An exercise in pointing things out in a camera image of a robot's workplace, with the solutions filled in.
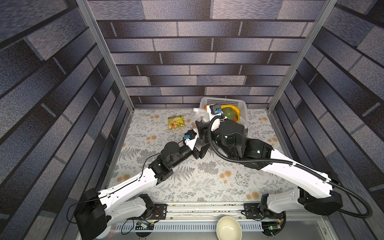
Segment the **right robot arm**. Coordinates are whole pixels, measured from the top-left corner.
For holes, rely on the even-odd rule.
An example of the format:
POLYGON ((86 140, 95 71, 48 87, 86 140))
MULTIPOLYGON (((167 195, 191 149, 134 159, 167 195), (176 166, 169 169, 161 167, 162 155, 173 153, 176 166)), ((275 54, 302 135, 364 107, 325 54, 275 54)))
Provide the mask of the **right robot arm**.
POLYGON ((281 219, 284 211, 307 210, 328 216, 343 206, 342 196, 333 191, 327 182, 302 170, 302 165, 289 159, 271 145, 247 138, 247 131, 232 120, 196 122, 199 138, 212 142, 217 152, 237 163, 258 171, 274 174, 296 185, 296 188, 280 194, 264 194, 256 210, 265 218, 281 219))

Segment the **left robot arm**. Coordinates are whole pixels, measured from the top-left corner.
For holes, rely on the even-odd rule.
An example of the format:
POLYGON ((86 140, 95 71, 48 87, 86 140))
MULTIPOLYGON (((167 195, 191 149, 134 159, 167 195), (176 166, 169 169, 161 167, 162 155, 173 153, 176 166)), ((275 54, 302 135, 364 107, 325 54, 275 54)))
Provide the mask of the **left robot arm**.
POLYGON ((190 156, 204 158, 209 148, 209 144, 198 150, 169 142, 155 155, 155 160, 145 165, 136 176, 109 189, 87 190, 74 210, 82 239, 103 238, 113 224, 124 219, 151 217, 155 210, 154 203, 144 191, 167 180, 174 173, 173 168, 190 156))

